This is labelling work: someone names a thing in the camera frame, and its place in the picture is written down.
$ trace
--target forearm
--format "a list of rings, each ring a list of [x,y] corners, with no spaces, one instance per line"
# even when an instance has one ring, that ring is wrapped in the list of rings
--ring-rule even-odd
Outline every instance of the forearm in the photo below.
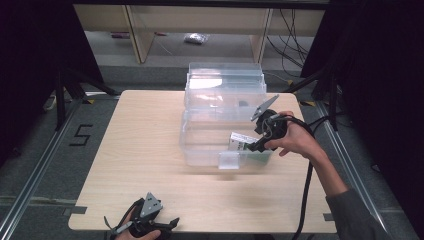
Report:
[[[324,150],[320,149],[308,158],[314,166],[327,196],[335,196],[348,190]]]

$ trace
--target gray sleeve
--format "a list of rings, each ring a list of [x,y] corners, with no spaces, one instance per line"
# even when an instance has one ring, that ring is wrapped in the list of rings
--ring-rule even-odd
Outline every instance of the gray sleeve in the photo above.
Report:
[[[326,199],[341,239],[391,239],[354,189]]]

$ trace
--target person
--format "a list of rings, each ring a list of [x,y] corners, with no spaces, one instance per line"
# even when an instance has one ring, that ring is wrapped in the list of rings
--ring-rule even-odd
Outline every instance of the person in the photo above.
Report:
[[[279,114],[294,116],[290,111]],[[341,179],[324,149],[303,127],[288,121],[286,135],[283,138],[268,141],[264,147],[282,148],[279,152],[281,157],[294,152],[311,161],[326,194],[340,239],[391,239],[370,214],[358,193]],[[121,235],[119,240],[134,239],[129,232]],[[157,232],[151,232],[139,239],[153,240],[158,236]]]

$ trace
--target plastic container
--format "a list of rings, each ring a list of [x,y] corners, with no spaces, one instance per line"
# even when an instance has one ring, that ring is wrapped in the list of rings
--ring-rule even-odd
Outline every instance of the plastic container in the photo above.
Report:
[[[267,164],[272,151],[229,150],[233,132],[262,137],[250,118],[266,100],[259,64],[190,64],[180,133],[186,163],[220,169]]]

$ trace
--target light wood tabletop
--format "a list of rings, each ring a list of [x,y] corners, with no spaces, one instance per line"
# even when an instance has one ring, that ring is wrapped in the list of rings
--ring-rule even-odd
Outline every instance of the light wood tabletop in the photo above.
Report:
[[[280,94],[271,108],[302,119],[292,94]],[[281,158],[276,150],[261,167],[188,166],[179,147],[183,111],[182,91],[122,93],[76,204],[86,212],[72,214],[70,228],[107,230],[104,216],[116,226],[134,201],[152,192],[164,206],[156,222],[180,218],[174,232],[295,232],[308,160],[294,153]],[[336,232],[326,213],[314,172],[303,232]]]

